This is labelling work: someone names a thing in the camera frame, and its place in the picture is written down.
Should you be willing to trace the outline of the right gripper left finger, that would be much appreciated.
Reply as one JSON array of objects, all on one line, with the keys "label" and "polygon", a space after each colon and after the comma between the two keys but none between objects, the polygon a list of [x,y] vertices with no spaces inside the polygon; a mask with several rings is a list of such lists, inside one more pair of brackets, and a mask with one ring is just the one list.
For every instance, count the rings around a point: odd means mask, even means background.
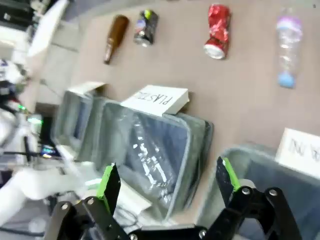
[{"label": "right gripper left finger", "polygon": [[105,168],[95,196],[77,204],[61,201],[55,205],[44,238],[80,240],[93,232],[98,240],[128,240],[129,236],[113,217],[120,188],[120,176],[113,163]]}]

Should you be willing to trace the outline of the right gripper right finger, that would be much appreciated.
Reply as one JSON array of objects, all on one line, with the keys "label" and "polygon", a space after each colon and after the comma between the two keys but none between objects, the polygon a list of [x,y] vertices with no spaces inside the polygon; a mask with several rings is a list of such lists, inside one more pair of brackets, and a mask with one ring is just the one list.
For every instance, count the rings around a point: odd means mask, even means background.
[{"label": "right gripper right finger", "polygon": [[206,239],[231,240],[246,219],[259,222],[266,240],[300,239],[300,230],[280,188],[261,192],[241,185],[226,157],[217,159],[215,180],[225,207],[208,228]]}]

